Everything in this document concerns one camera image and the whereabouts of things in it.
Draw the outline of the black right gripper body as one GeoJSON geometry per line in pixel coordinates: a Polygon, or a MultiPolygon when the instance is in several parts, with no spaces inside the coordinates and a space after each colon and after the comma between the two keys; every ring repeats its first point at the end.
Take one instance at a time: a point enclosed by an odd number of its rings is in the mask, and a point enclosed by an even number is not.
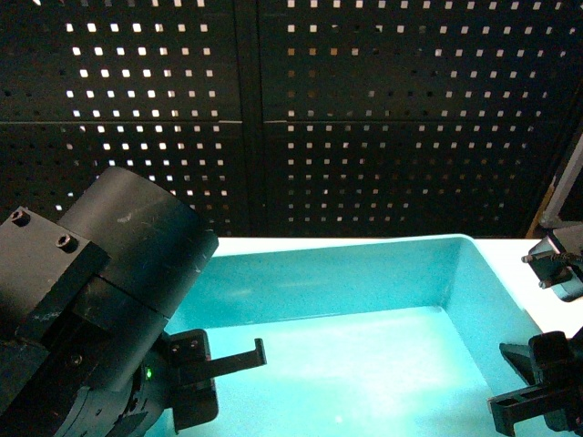
{"type": "Polygon", "coordinates": [[[555,432],[582,431],[582,331],[532,337],[528,343],[536,386],[543,392],[543,416],[555,432]]]}

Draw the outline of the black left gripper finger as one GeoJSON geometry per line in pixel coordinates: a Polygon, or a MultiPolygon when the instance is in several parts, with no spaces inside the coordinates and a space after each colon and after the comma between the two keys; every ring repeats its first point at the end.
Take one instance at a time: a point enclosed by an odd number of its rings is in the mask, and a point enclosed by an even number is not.
{"type": "Polygon", "coordinates": [[[267,364],[263,340],[254,340],[254,349],[208,362],[211,378],[258,368],[267,364]]]}

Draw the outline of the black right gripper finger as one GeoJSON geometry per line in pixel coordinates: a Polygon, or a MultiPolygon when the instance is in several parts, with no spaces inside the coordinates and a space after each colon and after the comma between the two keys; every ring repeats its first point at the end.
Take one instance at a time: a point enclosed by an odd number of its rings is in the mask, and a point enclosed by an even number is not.
{"type": "Polygon", "coordinates": [[[532,360],[532,353],[527,345],[501,343],[499,350],[507,364],[526,383],[526,388],[497,395],[488,400],[494,426],[498,433],[515,436],[518,422],[543,415],[548,405],[543,400],[547,389],[543,389],[537,379],[539,368],[532,360]]]}

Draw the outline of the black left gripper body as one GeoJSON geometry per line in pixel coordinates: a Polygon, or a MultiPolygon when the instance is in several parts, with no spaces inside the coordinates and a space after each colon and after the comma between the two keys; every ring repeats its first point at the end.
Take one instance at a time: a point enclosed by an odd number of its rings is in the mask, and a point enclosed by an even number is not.
{"type": "Polygon", "coordinates": [[[214,380],[192,380],[195,368],[209,360],[204,330],[162,333],[134,373],[123,414],[128,431],[147,432],[166,410],[171,411],[175,432],[214,420],[218,415],[214,380]]]}

